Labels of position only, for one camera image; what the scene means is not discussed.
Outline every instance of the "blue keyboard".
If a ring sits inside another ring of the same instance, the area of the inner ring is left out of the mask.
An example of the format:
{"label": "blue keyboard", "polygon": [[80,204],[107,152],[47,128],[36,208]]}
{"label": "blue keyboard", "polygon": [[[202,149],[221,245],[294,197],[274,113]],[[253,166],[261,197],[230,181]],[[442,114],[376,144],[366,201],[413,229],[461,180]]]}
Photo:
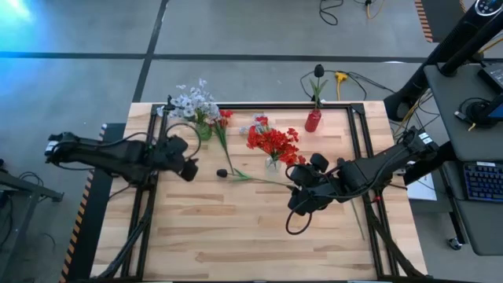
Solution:
{"label": "blue keyboard", "polygon": [[464,181],[469,200],[503,203],[503,165],[464,164]]}

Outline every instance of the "gray floor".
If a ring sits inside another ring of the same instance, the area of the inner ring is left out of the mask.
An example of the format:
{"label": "gray floor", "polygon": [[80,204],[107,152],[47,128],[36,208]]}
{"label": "gray floor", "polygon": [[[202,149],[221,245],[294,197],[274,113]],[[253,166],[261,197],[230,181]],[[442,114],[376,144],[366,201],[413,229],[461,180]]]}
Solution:
{"label": "gray floor", "polygon": [[[0,1],[0,51],[145,53],[161,0]],[[318,17],[314,0],[170,0],[155,53],[272,54],[356,57],[425,57],[435,44],[424,39],[413,0],[387,0],[374,20],[345,1],[334,10],[339,25]],[[503,46],[490,51],[503,57]],[[24,251],[10,263],[12,282],[59,278],[85,173],[44,163],[49,134],[64,130],[96,137],[103,123],[125,122],[143,60],[0,59],[0,157],[19,174],[35,171],[46,186],[65,192],[63,202],[42,202],[31,222]],[[164,101],[177,84],[208,81],[219,101],[305,101],[299,78],[318,62],[158,61],[149,69],[141,101]],[[327,69],[353,71],[399,89],[418,64],[330,62]],[[323,93],[334,100],[333,78]],[[369,100],[389,93],[363,83]],[[344,100],[361,100],[353,82]],[[437,111],[435,102],[424,108]],[[422,123],[432,115],[418,112]],[[447,136],[441,119],[427,126],[438,143]],[[479,257],[469,246],[450,250],[446,215],[414,214],[430,274],[439,278],[497,282],[503,257]],[[49,233],[56,240],[53,247]]]}

